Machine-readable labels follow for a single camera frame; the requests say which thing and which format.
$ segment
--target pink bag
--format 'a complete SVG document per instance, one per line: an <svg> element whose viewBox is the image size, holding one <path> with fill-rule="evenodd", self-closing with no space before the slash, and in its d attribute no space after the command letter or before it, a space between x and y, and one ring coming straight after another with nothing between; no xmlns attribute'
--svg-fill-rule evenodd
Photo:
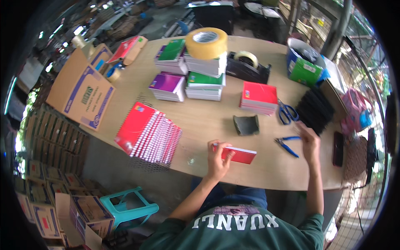
<svg viewBox="0 0 400 250"><path fill-rule="evenodd" d="M374 106L370 100L353 88L348 89L346 94L342 96L342 100L348 112L347 117L340 122L342 125L342 133L350 135L353 131L362 131L364 128L360 123L360 115L363 111L368 109L365 102L367 101L371 105L372 110L374 110Z"/></svg>

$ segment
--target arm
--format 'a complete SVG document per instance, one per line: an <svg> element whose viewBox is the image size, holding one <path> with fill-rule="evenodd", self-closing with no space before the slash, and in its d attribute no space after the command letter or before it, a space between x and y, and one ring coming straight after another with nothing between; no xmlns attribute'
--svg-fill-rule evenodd
<svg viewBox="0 0 400 250"><path fill-rule="evenodd" d="M214 143L218 143L215 152ZM235 152L230 152L225 160L221 159L223 149L228 146L232 145L227 142L220 143L219 140L208 142L208 173L193 192L169 215L169 218L180 219L186 223L194 218L208 194L229 170L230 160Z"/></svg>
<svg viewBox="0 0 400 250"><path fill-rule="evenodd" d="M322 189L320 138L312 128L307 128L302 122L297 122L303 141L303 154L310 169L310 179L307 190L307 214L324 213L324 191Z"/></svg>

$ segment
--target green t-shirt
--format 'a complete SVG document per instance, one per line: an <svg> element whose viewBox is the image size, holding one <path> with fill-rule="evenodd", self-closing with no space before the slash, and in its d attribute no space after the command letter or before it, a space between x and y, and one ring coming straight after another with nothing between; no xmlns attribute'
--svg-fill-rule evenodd
<svg viewBox="0 0 400 250"><path fill-rule="evenodd" d="M295 227L253 205L217 206L188 226L166 219L140 250L322 249L323 221L314 214Z"/></svg>

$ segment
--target plastic stool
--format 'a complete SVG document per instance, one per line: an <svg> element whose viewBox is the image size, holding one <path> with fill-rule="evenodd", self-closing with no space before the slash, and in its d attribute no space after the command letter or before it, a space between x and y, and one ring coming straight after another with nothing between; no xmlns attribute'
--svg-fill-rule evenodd
<svg viewBox="0 0 400 250"><path fill-rule="evenodd" d="M156 203L149 204L147 200L139 194L139 191L142 190L142 187L137 187L134 189L128 189L123 192L119 192L116 194L111 194L107 196L100 197L100 201L103 203L103 205L111 212L111 214L115 218L114 222L114 227L113 230L115 230L120 223L130 221L130 226L123 227L122 229L127 229L127 228L133 228L136 226L140 226L144 224L147 219L150 217L150 215L156 213L159 209L158 205ZM134 208L134 209L127 209L126 208L126 201L124 201L125 197L129 193L135 193L140 200L146 205L140 208ZM111 198L118 197L122 195L122 199L118 203L118 205L113 205L110 201ZM131 220L140 218L146 216L144 221L140 225L134 225Z"/></svg>

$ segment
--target wooden tabletop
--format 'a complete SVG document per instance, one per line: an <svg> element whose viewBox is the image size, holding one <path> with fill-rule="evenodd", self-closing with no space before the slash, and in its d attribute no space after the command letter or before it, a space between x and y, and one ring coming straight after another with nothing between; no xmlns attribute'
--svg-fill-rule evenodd
<svg viewBox="0 0 400 250"><path fill-rule="evenodd" d="M172 38L149 41L136 60L121 72L120 78L113 83L116 91L104 113L98 132L83 126L81 128L120 148L114 142L114 137L133 104L136 101L151 104L183 130L172 161L172 169L204 176L207 173L206 143L220 139L237 148L257 151L257 156L250 165L232 162L229 172L222 179L223 182L274 190L307 190L309 174L302 155L301 142L286 142L300 158L293 157L274 142L274 138L297 135L293 122L285 126L277 113L273 116L259 114L260 134L237 135L233 116L254 115L238 107L243 80L227 76L220 102L185 98L184 102L179 103L154 98L148 86L160 71L154 65L153 58L159 48L170 39ZM283 103L295 107L308 90L308 87L288 79L286 46L254 38L229 36L228 50L246 50L253 53L262 65L271 64L268 84L277 87L278 97ZM340 131L340 125L330 123L321 135L320 159L325 190L341 187L342 169L332 165L335 130Z"/></svg>

